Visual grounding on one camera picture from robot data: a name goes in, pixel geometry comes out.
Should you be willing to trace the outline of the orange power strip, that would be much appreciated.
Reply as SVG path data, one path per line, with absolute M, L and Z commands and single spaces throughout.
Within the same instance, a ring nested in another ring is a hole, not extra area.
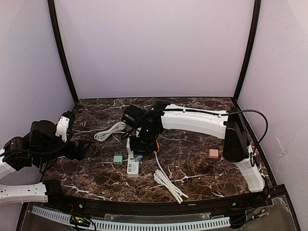
M 158 140 L 156 139 L 156 146 L 157 146 L 157 153 L 159 153 L 160 152 L 160 145 L 159 145 L 159 142 L 158 142 Z

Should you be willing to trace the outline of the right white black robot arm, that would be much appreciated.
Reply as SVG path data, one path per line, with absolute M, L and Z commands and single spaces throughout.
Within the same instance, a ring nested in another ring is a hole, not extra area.
M 144 110 L 130 105 L 122 115 L 122 122 L 136 135 L 125 133 L 128 153 L 135 157 L 160 151 L 158 136 L 164 130 L 184 130 L 202 133 L 224 140 L 223 157 L 234 163 L 246 180 L 252 193 L 264 190 L 266 185 L 260 168 L 255 163 L 255 149 L 248 140 L 243 112 L 235 107 L 229 111 L 207 111 L 155 102 Z

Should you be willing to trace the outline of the blue plug adapter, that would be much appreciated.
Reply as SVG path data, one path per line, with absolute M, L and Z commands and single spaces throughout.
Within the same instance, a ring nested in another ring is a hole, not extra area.
M 137 155 L 134 155 L 134 161 L 135 162 L 139 162 L 141 161 L 143 158 L 143 155 L 142 154 L 137 154 Z

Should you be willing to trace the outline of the white cube socket adapter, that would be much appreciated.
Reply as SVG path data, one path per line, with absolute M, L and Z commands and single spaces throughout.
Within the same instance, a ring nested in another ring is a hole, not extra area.
M 127 152 L 128 152 L 128 153 L 131 153 L 131 152 L 132 152 L 132 150 L 131 150 L 131 148 L 130 148 L 130 138 L 127 139 L 126 148 L 127 148 Z

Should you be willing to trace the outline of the white power strip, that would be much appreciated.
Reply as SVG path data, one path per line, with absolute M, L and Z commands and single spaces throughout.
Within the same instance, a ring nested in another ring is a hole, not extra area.
M 128 153 L 127 175 L 129 178 L 137 178 L 139 176 L 139 162 L 134 161 L 133 151 Z

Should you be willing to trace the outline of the green plug adapter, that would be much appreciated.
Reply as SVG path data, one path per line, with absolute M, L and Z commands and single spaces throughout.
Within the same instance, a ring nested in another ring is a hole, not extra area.
M 122 165 L 123 164 L 123 154 L 122 153 L 115 153 L 113 158 L 114 165 Z

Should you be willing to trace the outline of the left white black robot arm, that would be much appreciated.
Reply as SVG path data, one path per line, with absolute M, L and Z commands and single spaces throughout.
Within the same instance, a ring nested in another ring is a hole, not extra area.
M 92 142 L 71 140 L 74 120 L 74 113 L 67 111 L 57 123 L 48 120 L 34 121 L 28 134 L 9 140 L 0 151 L 1 178 L 25 167 L 42 168 L 45 163 L 62 156 L 70 160 L 83 160 Z M 63 190 L 58 180 L 31 185 L 0 186 L 1 205 L 52 203 L 62 196 Z

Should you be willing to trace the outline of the pink plug adapter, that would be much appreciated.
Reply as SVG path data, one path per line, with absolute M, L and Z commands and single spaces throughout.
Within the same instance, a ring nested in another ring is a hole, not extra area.
M 217 159 L 219 157 L 218 149 L 210 149 L 209 150 L 209 157 L 213 159 Z

